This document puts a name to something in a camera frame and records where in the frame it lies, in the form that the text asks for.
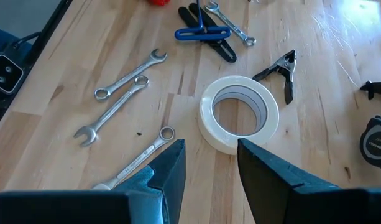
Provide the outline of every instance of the tape roll core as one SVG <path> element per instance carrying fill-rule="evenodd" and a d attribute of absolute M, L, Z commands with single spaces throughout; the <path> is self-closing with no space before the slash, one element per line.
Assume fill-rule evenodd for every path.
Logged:
<path fill-rule="evenodd" d="M 253 133 L 234 134 L 217 122 L 213 108 L 228 98 L 241 100 L 250 106 L 257 120 Z M 263 145 L 273 136 L 278 126 L 278 106 L 268 89 L 258 82 L 242 76 L 223 77 L 204 91 L 200 101 L 198 126 L 211 146 L 223 153 L 236 155 L 239 138 Z"/>

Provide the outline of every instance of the tape measure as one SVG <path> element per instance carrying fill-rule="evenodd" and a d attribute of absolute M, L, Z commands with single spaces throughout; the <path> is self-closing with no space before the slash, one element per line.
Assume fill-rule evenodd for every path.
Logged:
<path fill-rule="evenodd" d="M 381 116 L 371 118 L 360 138 L 363 158 L 373 166 L 381 168 Z"/>

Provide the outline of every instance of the silver wrench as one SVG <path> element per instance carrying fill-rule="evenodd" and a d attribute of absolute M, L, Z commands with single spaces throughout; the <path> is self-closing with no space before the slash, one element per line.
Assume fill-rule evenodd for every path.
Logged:
<path fill-rule="evenodd" d="M 219 5 L 216 2 L 210 1 L 204 7 L 208 12 L 218 16 L 226 25 L 230 27 L 236 33 L 238 37 L 241 38 L 243 44 L 247 47 L 254 46 L 257 40 L 253 37 L 249 37 L 243 31 L 240 30 L 236 25 L 234 25 L 221 11 L 219 10 Z"/>
<path fill-rule="evenodd" d="M 81 135 L 86 135 L 86 140 L 80 144 L 81 147 L 89 146 L 90 144 L 94 143 L 97 137 L 97 133 L 99 129 L 102 127 L 102 125 L 105 124 L 113 116 L 115 112 L 124 104 L 128 99 L 135 94 L 137 91 L 147 87 L 149 84 L 149 79 L 146 76 L 138 76 L 135 78 L 134 83 L 131 85 L 131 87 L 128 89 L 128 91 L 120 98 L 118 99 L 110 109 L 108 109 L 104 114 L 95 122 L 93 122 L 90 125 L 81 127 L 75 134 L 74 138 L 78 138 Z"/>
<path fill-rule="evenodd" d="M 169 126 L 163 127 L 154 142 L 134 161 L 132 161 L 127 167 L 125 167 L 117 176 L 110 180 L 96 184 L 92 190 L 111 190 L 121 181 L 123 181 L 132 171 L 136 169 L 141 163 L 143 163 L 153 152 L 158 148 L 170 142 L 175 138 L 175 130 Z"/>
<path fill-rule="evenodd" d="M 120 87 L 125 85 L 129 80 L 135 78 L 136 76 L 140 75 L 142 72 L 144 72 L 146 69 L 150 68 L 153 65 L 163 63 L 167 59 L 167 53 L 163 54 L 162 56 L 157 55 L 158 49 L 155 49 L 150 53 L 149 59 L 143 63 L 142 65 L 139 65 L 135 70 L 133 70 L 131 73 L 128 73 L 128 75 L 122 77 L 120 80 L 116 81 L 112 85 L 109 85 L 104 88 L 98 88 L 94 92 L 94 96 L 98 101 L 104 101 L 107 100 L 116 90 L 118 90 Z"/>

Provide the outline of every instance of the red object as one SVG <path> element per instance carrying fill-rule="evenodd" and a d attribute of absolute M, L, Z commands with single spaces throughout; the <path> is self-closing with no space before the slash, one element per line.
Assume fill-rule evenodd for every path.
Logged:
<path fill-rule="evenodd" d="M 171 0 L 149 0 L 150 3 L 156 4 L 158 6 L 164 6 L 165 4 L 167 4 L 170 1 Z"/>

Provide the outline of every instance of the power outlet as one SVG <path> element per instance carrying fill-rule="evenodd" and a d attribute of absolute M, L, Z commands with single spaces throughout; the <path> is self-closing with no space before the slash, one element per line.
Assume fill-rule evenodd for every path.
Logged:
<path fill-rule="evenodd" d="M 23 77 L 23 70 L 12 60 L 0 54 L 0 91 L 10 95 Z"/>

